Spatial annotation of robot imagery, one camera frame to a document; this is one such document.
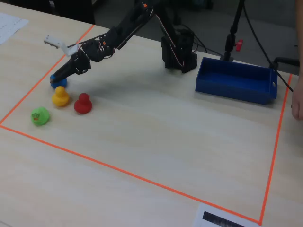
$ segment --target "orange tape boundary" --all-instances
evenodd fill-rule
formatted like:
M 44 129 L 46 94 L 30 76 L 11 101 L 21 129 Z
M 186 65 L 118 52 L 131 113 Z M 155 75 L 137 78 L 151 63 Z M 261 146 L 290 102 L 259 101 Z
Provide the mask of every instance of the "orange tape boundary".
M 80 42 L 91 30 L 92 28 L 94 27 L 94 25 L 92 25 L 82 36 L 81 38 L 77 41 Z M 26 93 L 26 95 L 6 114 L 6 116 L 0 121 L 0 128 L 3 128 L 5 130 L 8 130 L 8 131 L 11 131 L 11 132 L 14 132 L 16 134 L 19 134 L 19 135 L 22 135 L 22 136 L 25 136 L 27 138 L 30 138 L 32 140 L 35 140 L 35 141 L 38 141 L 40 143 L 43 143 L 43 144 L 46 144 L 50 147 L 53 147 L 53 148 L 56 148 L 56 149 L 59 149 L 59 150 L 62 150 L 62 151 L 65 151 L 67 153 L 70 153 L 70 154 L 73 154 L 73 155 L 76 155 L 78 157 L 81 157 L 81 158 L 84 158 L 86 160 L 89 160 L 89 161 L 92 161 L 92 162 L 95 162 L 97 164 L 100 164 L 100 165 L 103 165 L 103 166 L 106 166 L 108 168 L 111 168 L 111 169 L 114 169 L 116 171 L 119 171 L 121 173 L 124 173 L 124 174 L 127 174 L 129 176 L 132 176 L 132 177 L 135 177 L 137 179 L 140 179 L 142 181 L 145 181 L 145 182 L 148 182 L 148 183 L 151 183 L 155 186 L 158 186 L 160 188 L 163 188 L 163 189 L 166 189 L 168 191 L 171 191 L 171 192 L 174 192 L 176 194 L 179 194 L 179 195 L 182 195 L 182 196 L 185 196 L 185 197 L 188 197 L 190 199 L 193 199 L 193 200 L 196 200 L 198 202 L 201 202 L 201 203 L 204 203 L 206 205 L 209 205 L 209 206 L 212 206 L 212 207 L 215 207 L 217 209 L 220 209 L 220 210 L 223 210 L 223 211 L 226 211 L 228 213 L 231 213 L 233 215 L 236 215 L 240 218 L 243 218 L 243 219 L 246 219 L 248 221 L 251 221 L 253 223 L 256 223 L 258 225 L 262 225 L 262 222 L 263 222 L 263 217 L 264 217 L 264 213 L 265 213 L 265 208 L 266 208 L 266 203 L 267 203 L 267 199 L 268 199 L 268 194 L 269 194 L 269 188 L 270 188 L 270 183 L 271 183 L 271 178 L 272 178 L 272 174 L 273 174 L 273 169 L 274 169 L 274 163 L 275 163 L 275 158 L 276 158 L 276 152 L 277 152 L 277 147 L 278 147 L 278 142 L 279 142 L 279 136 L 280 136 L 280 131 L 281 131 L 281 126 L 282 126 L 282 120 L 283 120 L 283 115 L 284 115 L 284 110 L 285 110 L 285 105 L 286 105 L 286 101 L 287 101 L 287 95 L 288 95 L 288 88 L 286 88 L 286 92 L 285 92 L 285 96 L 284 96 L 284 101 L 283 101 L 283 105 L 282 105 L 282 110 L 281 110 L 281 114 L 280 114 L 280 120 L 279 120 L 279 125 L 278 125 L 278 129 L 277 129 L 277 134 L 276 134 L 276 141 L 275 141 L 275 147 L 274 147 L 274 152 L 273 152 L 273 156 L 272 156 L 272 161 L 271 161 L 271 165 L 270 165 L 270 171 L 269 171 L 269 176 L 268 176 L 268 180 L 267 180 L 267 186 L 266 186 L 266 191 L 265 191 L 265 196 L 264 196 L 264 200 L 263 200 L 263 205 L 262 205 L 262 211 L 261 211 L 261 215 L 260 215 L 260 220 L 255 220 L 255 219 L 252 219 L 248 216 L 245 216 L 245 215 L 242 215 L 240 213 L 237 213 L 235 211 L 232 211 L 232 210 L 229 210 L 227 208 L 224 208 L 224 207 L 221 207 L 219 205 L 216 205 L 216 204 L 213 204 L 211 202 L 207 202 L 205 200 L 202 200 L 202 199 L 199 199 L 197 197 L 194 197 L 194 196 L 191 196 L 189 194 L 186 194 L 184 192 L 180 192 L 178 190 L 175 190 L 173 188 L 170 188 L 170 187 L 167 187 L 165 185 L 162 185 L 160 183 L 157 183 L 157 182 L 154 182 L 154 181 L 151 181 L 147 178 L 144 178 L 144 177 L 141 177 L 139 175 L 136 175 L 136 174 L 133 174 L 133 173 L 130 173 L 126 170 L 123 170 L 123 169 L 120 169 L 118 167 L 115 167 L 115 166 L 112 166 L 110 164 L 107 164 L 107 163 L 104 163 L 104 162 L 101 162 L 99 160 L 96 160 L 94 158 L 91 158 L 91 157 L 88 157 L 88 156 L 85 156 L 85 155 L 82 155 L 80 153 L 77 153 L 77 152 L 74 152 L 74 151 L 71 151 L 71 150 L 68 150 L 66 148 L 62 148 L 60 146 L 57 146 L 57 145 L 54 145 L 52 143 L 49 143 L 49 142 L 46 142 L 44 140 L 41 140 L 41 139 L 38 139 L 36 137 L 33 137 L 33 136 L 30 136 L 30 135 L 27 135 L 25 133 L 22 133 L 20 131 L 17 131 L 17 130 L 14 130 L 14 129 L 11 129 L 9 127 L 6 127 L 6 126 L 3 126 L 2 123 L 12 114 L 12 112 L 15 111 L 15 109 L 28 97 L 28 95 L 33 92 L 33 90 L 41 83 L 41 81 L 43 79 L 45 79 L 45 77 L 62 61 L 62 59 L 65 57 L 65 55 L 63 55 L 57 62 L 55 65 L 53 65 L 48 71 L 47 73 L 29 90 L 29 92 Z M 291 82 L 291 78 L 292 78 L 292 75 L 290 74 L 290 77 L 289 77 L 289 80 L 288 80 L 288 84 L 290 84 Z
M 290 84 L 291 80 L 292 80 L 292 74 L 289 75 L 289 79 L 288 79 L 287 83 Z M 265 208 L 266 208 L 266 204 L 267 204 L 271 178 L 272 178 L 273 171 L 274 171 L 276 153 L 277 153 L 278 145 L 279 145 L 280 132 L 281 132 L 281 127 L 282 127 L 282 121 L 283 121 L 283 116 L 284 116 L 284 110 L 285 110 L 285 105 L 286 105 L 286 101 L 287 101 L 288 91 L 289 91 L 289 89 L 287 87 L 286 91 L 285 91 L 285 96 L 284 96 L 282 109 L 281 109 L 279 125 L 278 125 L 278 129 L 277 129 L 277 132 L 276 132 L 275 147 L 274 147 L 274 152 L 273 152 L 273 156 L 272 156 L 272 159 L 271 159 L 269 175 L 268 175 L 268 180 L 267 180 L 267 185 L 266 185 L 266 190 L 265 190 L 265 195 L 264 195 L 264 200 L 263 200 L 263 205 L 262 205 L 262 211 L 261 211 L 261 215 L 260 215 L 260 222 L 259 222 L 260 226 L 263 224 L 263 218 L 264 218 L 264 214 L 265 214 Z

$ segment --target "cable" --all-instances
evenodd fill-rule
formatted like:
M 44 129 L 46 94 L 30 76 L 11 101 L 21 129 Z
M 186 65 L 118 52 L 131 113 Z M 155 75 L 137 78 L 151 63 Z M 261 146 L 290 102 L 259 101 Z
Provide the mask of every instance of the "cable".
M 172 39 L 171 39 L 171 37 L 170 37 L 169 33 L 166 31 L 166 29 L 165 29 L 165 27 L 164 27 L 164 25 L 163 25 L 163 23 L 162 23 L 162 21 L 161 21 L 160 17 L 159 17 L 157 14 L 155 14 L 155 15 L 156 15 L 156 17 L 158 18 L 158 20 L 160 21 L 160 23 L 161 23 L 161 25 L 162 25 L 162 28 L 164 29 L 165 33 L 167 34 L 167 36 L 169 37 L 169 39 L 170 39 L 171 43 L 174 45 L 174 48 L 175 48 L 175 47 L 176 47 L 176 45 L 175 45 L 175 44 L 174 44 L 174 42 L 172 41 Z
M 288 83 L 284 80 L 284 78 L 283 78 L 283 77 L 280 75 L 280 73 L 276 70 L 276 66 L 273 65 L 273 63 L 272 63 L 271 60 L 269 59 L 268 55 L 266 54 L 266 52 L 265 52 L 265 50 L 264 50 L 262 44 L 260 43 L 260 41 L 259 41 L 259 39 L 258 39 L 258 37 L 257 37 L 257 35 L 256 35 L 256 33 L 255 33 L 255 30 L 253 29 L 253 27 L 252 27 L 252 25 L 251 25 L 251 23 L 250 23 L 250 19 L 248 18 L 248 15 L 247 15 L 247 12 L 246 12 L 245 5 L 243 5 L 243 10 L 244 10 L 244 14 L 245 14 L 246 20 L 247 20 L 247 22 L 248 22 L 248 25 L 250 26 L 251 32 L 253 33 L 253 35 L 254 35 L 254 37 L 255 37 L 257 43 L 259 44 L 259 47 L 260 47 L 261 50 L 262 50 L 262 52 L 264 53 L 264 55 L 265 55 L 265 57 L 266 57 L 266 59 L 267 59 L 269 65 L 270 65 L 270 67 L 273 68 L 273 69 L 275 70 L 276 74 L 278 74 L 278 76 L 281 78 L 281 80 L 283 81 L 283 83 L 285 83 L 285 85 L 289 88 L 289 90 L 291 90 L 291 91 L 293 92 L 294 90 L 288 85 Z
M 198 44 L 197 42 L 194 42 L 194 44 L 197 44 L 198 46 L 201 46 L 201 47 L 203 47 L 201 44 Z M 221 53 L 219 53 L 219 52 L 217 52 L 217 51 L 214 51 L 214 50 L 212 50 L 212 49 L 209 49 L 209 48 L 206 48 L 208 51 L 210 51 L 210 52 L 213 52 L 213 53 L 215 53 L 215 54 L 217 54 L 217 55 L 219 55 L 220 57 L 222 56 L 224 56 L 223 54 L 221 54 Z
M 164 25 L 163 25 L 163 23 L 162 23 L 160 17 L 159 17 L 157 14 L 155 14 L 155 15 L 156 15 L 156 17 L 158 18 L 158 20 L 160 21 L 160 23 L 161 23 L 161 25 L 162 25 L 162 28 L 164 29 L 165 33 L 166 33 L 167 36 L 169 37 L 171 43 L 174 45 L 174 48 L 176 48 L 176 45 L 175 45 L 174 42 L 172 41 L 172 39 L 171 39 L 169 33 L 167 32 L 167 30 L 165 29 L 165 27 L 164 27 Z M 171 45 L 170 45 L 170 48 L 171 48 L 171 50 L 172 50 L 172 52 L 173 52 L 173 54 L 174 54 L 174 56 L 175 56 L 177 62 L 179 63 L 179 65 L 180 65 L 181 67 L 184 67 L 184 61 L 183 61 L 183 65 L 182 65 L 182 64 L 179 62 L 179 59 L 177 58 L 177 55 L 176 55 L 176 53 L 175 53 L 175 51 L 174 51 L 174 49 L 172 48 Z
M 200 42 L 200 44 L 204 47 L 205 53 L 207 53 L 207 48 L 206 48 L 206 46 L 205 46 L 204 43 L 199 39 L 199 37 L 194 33 L 194 31 L 191 30 L 188 26 L 186 26 L 186 25 L 184 25 L 184 24 L 181 24 L 181 26 L 186 27 L 189 31 L 191 31 L 191 32 L 194 34 L 194 36 L 196 37 L 196 39 L 197 39 L 197 40 Z
M 85 41 L 80 42 L 80 43 L 78 43 L 78 44 L 84 44 L 84 43 L 87 43 L 88 41 L 91 41 L 91 40 L 94 40 L 94 39 L 100 38 L 100 37 L 102 37 L 102 36 L 104 36 L 104 35 L 106 35 L 106 33 L 104 33 L 104 34 L 102 34 L 102 35 L 98 35 L 98 36 L 96 36 L 96 37 L 94 37 L 94 38 L 91 38 L 91 39 L 85 40 Z

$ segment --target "black robotic arm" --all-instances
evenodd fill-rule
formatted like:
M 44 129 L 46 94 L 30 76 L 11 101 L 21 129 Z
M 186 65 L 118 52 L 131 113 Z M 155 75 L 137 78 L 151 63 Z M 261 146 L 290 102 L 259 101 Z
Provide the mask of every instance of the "black robotic arm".
M 115 49 L 120 50 L 154 16 L 160 21 L 164 32 L 161 46 L 165 67 L 180 69 L 183 73 L 195 69 L 197 55 L 192 53 L 194 34 L 188 30 L 176 34 L 161 0 L 142 0 L 134 5 L 117 27 L 100 35 L 99 40 L 85 41 L 71 59 L 54 73 L 51 83 L 59 82 L 74 73 L 86 73 L 91 68 L 90 60 L 100 62 L 111 57 Z

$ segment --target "table surface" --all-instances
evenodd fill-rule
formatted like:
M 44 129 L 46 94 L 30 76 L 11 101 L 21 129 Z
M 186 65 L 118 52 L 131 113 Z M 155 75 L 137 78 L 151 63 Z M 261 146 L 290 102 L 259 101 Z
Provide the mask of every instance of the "table surface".
M 43 39 L 69 44 L 107 29 L 0 9 L 29 20 L 0 46 L 0 227 L 184 227 L 200 203 L 263 226 L 303 225 L 303 124 L 282 82 L 266 106 L 198 94 L 198 68 L 167 70 L 160 43 L 134 36 L 69 78 L 72 100 L 88 92 L 93 102 L 80 116 L 51 103 L 48 78 L 68 58 Z M 217 58 L 199 52 L 198 64 L 205 56 Z M 29 120 L 38 105 L 51 112 L 44 127 Z

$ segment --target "blue plastic bin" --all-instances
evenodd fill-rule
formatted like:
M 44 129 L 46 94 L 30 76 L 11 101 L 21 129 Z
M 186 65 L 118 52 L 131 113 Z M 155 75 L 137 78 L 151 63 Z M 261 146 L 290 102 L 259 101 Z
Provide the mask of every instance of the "blue plastic bin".
M 266 105 L 276 99 L 277 80 L 272 69 L 203 58 L 196 91 Z

